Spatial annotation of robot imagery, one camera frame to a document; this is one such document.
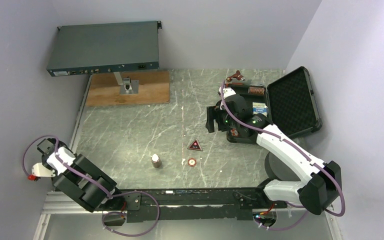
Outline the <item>black poker set case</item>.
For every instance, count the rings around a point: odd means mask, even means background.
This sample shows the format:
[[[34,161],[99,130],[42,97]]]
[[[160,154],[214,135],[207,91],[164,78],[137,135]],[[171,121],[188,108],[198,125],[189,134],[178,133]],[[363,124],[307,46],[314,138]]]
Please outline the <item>black poker set case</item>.
[[[289,138],[295,139],[315,133],[322,128],[309,71],[300,66],[278,80],[264,85],[239,83],[226,84],[238,94],[238,100],[245,107],[245,113],[238,119],[249,125],[253,114],[252,103],[265,103],[267,121],[274,123]],[[264,95],[249,94],[249,87],[265,88]]]

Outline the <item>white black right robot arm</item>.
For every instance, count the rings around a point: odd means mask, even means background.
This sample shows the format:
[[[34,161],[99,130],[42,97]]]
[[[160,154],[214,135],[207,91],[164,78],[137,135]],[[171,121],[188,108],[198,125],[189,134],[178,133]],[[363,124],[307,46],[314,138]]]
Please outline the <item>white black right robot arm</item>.
[[[334,162],[326,163],[288,138],[264,114],[255,114],[239,94],[222,97],[216,105],[206,108],[205,127],[209,133],[236,130],[241,137],[250,137],[257,145],[274,154],[296,176],[297,180],[267,179],[258,186],[256,203],[267,208],[273,202],[300,204],[314,215],[327,211],[328,206],[340,199],[345,213],[341,168]]]

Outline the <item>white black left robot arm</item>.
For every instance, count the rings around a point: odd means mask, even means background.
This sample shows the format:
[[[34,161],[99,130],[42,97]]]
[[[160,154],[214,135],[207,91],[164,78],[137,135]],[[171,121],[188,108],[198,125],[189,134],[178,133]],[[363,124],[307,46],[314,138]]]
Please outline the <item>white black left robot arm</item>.
[[[117,183],[82,154],[73,152],[55,138],[45,138],[36,145],[41,166],[50,171],[52,185],[88,212],[102,205],[119,209],[124,196]]]

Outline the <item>poker chip roll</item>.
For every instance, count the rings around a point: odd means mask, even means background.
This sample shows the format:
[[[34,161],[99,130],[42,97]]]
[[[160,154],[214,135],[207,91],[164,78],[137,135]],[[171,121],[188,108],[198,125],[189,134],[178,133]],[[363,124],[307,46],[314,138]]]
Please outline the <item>poker chip roll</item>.
[[[252,94],[252,95],[260,95],[260,96],[263,96],[266,92],[265,88],[264,87],[254,87],[254,86],[250,86],[247,90],[247,92],[249,94]]]

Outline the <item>single red poker chip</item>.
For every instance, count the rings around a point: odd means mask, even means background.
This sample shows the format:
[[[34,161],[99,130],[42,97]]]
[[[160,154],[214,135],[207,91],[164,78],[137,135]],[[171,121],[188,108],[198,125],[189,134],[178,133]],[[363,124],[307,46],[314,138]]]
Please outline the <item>single red poker chip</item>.
[[[197,160],[194,159],[194,158],[190,158],[190,159],[188,159],[187,164],[188,164],[190,167],[194,167],[194,166],[196,166],[196,164],[197,164]]]

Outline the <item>red black triangle button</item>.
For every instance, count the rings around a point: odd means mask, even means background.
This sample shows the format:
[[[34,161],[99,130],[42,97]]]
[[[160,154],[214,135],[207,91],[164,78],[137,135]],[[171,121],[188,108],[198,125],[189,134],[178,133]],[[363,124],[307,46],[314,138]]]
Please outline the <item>red black triangle button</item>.
[[[199,141],[195,139],[188,147],[188,150],[194,150],[194,151],[203,151]]]

